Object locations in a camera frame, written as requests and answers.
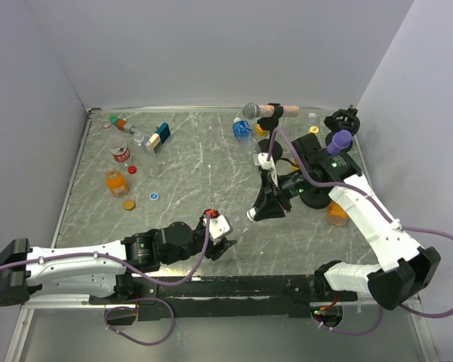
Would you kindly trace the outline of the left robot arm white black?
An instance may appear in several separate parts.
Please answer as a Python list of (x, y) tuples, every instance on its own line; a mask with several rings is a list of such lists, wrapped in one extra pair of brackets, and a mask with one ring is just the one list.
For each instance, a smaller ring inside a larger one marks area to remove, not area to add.
[(204, 213), (195, 228), (184, 222), (150, 229), (122, 240), (88, 247), (32, 247), (26, 238), (0, 252), (0, 307), (22, 305), (32, 297), (89, 295), (124, 303), (134, 294), (133, 275), (150, 273), (199, 255), (215, 261), (236, 241), (224, 215)]

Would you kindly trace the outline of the orange bottle with barcode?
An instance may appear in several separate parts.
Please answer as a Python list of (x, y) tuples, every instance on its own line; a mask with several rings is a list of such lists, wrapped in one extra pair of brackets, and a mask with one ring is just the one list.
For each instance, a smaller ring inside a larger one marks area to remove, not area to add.
[(114, 168), (105, 172), (106, 185), (116, 197), (126, 195), (129, 192), (129, 185), (125, 176)]

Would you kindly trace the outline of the orange bottle cap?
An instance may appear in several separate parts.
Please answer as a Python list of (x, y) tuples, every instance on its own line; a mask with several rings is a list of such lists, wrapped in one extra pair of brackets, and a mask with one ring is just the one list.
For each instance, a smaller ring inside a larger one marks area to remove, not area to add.
[(136, 207), (136, 203), (134, 200), (128, 199), (124, 202), (123, 207), (126, 210), (133, 210)]

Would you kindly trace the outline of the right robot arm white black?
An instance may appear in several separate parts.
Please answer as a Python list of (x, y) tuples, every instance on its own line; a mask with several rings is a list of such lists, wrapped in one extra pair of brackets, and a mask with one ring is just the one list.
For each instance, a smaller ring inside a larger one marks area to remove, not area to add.
[(359, 165), (344, 150), (323, 148), (309, 133), (296, 139), (299, 169), (278, 175), (275, 159), (266, 152), (253, 154), (261, 187), (247, 212), (255, 222), (278, 219), (291, 210), (290, 200), (300, 197), (313, 209), (331, 202), (347, 213), (377, 257), (374, 265), (334, 260), (314, 273), (314, 290), (323, 300), (343, 291), (370, 295), (381, 307), (393, 310), (424, 289), (433, 278), (441, 256), (434, 247), (423, 248), (402, 229), (379, 202)]

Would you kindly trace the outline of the red label water bottle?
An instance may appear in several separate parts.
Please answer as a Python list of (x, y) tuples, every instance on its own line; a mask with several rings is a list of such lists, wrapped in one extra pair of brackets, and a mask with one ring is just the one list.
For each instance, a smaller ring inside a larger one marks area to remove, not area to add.
[(124, 165), (131, 163), (131, 152), (122, 136), (118, 134), (108, 136), (106, 144), (116, 162)]

